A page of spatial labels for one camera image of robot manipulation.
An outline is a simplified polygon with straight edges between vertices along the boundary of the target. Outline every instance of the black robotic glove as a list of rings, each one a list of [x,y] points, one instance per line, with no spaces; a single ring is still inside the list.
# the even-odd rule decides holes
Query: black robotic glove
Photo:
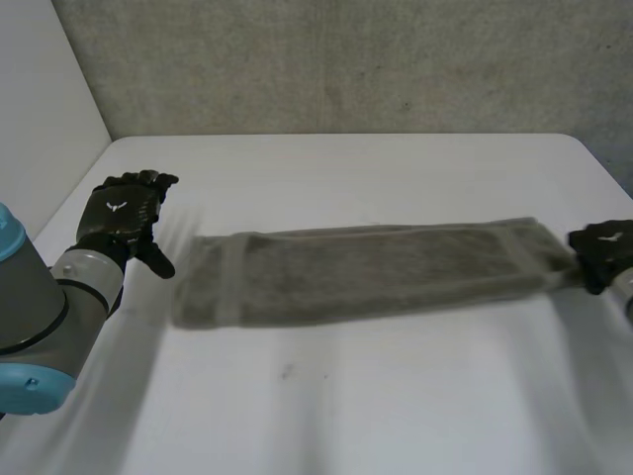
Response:
[[[126,262],[136,257],[159,277],[173,277],[174,266],[153,241],[152,226],[175,183],[178,177],[153,170],[107,178],[88,199],[73,248],[101,252],[124,272]]]
[[[585,288],[598,295],[621,272],[633,267],[633,221],[606,221],[569,234]]]

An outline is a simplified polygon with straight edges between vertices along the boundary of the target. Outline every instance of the white wall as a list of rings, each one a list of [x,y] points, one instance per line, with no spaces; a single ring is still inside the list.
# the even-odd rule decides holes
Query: white wall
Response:
[[[110,143],[48,0],[0,1],[0,201],[34,238]]]

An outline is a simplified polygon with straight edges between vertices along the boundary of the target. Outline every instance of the logo on robotic hand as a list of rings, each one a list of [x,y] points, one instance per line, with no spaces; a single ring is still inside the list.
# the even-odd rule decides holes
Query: logo on robotic hand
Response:
[[[106,206],[108,208],[110,208],[110,210],[115,213],[117,210],[120,210],[121,208],[123,208],[124,206],[126,206],[128,204],[128,202],[124,202],[121,205],[111,205],[110,203],[106,203]]]

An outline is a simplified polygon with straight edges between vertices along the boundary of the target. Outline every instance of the gray towel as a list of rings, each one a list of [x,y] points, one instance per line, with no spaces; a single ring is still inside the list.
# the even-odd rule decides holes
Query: gray towel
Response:
[[[196,237],[178,292],[190,328],[314,325],[514,299],[580,282],[530,218]]]

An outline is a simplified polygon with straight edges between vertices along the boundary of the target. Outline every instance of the concrete wall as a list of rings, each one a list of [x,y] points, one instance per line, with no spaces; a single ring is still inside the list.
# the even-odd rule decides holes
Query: concrete wall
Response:
[[[0,201],[31,238],[109,143],[50,2],[0,1]]]
[[[558,132],[633,192],[631,0],[53,4],[114,138]]]

